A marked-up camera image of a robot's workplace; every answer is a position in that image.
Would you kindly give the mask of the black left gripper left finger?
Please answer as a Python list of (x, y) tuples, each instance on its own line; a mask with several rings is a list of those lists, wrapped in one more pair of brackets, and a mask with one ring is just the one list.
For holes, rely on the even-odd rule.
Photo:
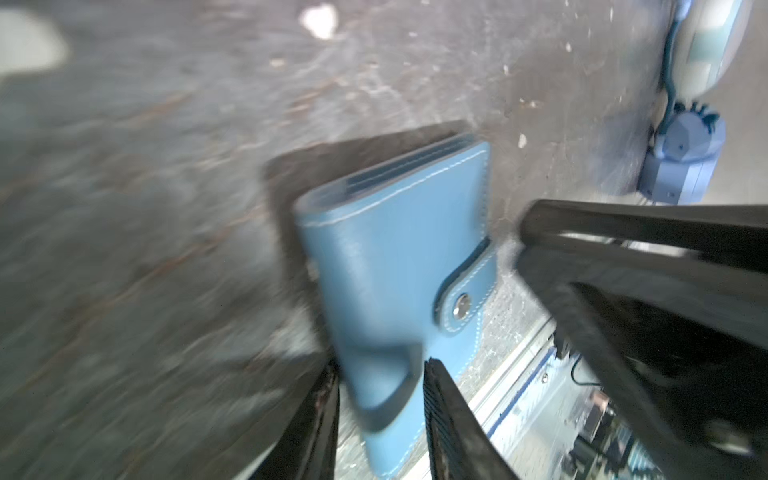
[(340, 374), (330, 361), (252, 479), (334, 478), (340, 420)]

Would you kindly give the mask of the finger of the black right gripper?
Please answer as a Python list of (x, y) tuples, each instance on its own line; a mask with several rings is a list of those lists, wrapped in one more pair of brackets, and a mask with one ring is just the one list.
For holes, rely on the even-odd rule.
[(767, 209), (539, 200), (516, 268), (669, 479), (767, 475)]

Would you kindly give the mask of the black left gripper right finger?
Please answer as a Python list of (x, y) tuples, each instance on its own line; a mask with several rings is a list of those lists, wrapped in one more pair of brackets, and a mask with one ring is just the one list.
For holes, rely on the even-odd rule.
[(518, 476), (492, 445), (445, 365), (424, 364), (425, 429), (433, 479), (504, 479)]

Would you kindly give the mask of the blue leather card holder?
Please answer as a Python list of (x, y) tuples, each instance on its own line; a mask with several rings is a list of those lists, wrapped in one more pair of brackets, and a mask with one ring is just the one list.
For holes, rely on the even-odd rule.
[(491, 148), (461, 134), (328, 182), (294, 204), (372, 472), (390, 479), (424, 429), (423, 367), (458, 377), (497, 281)]

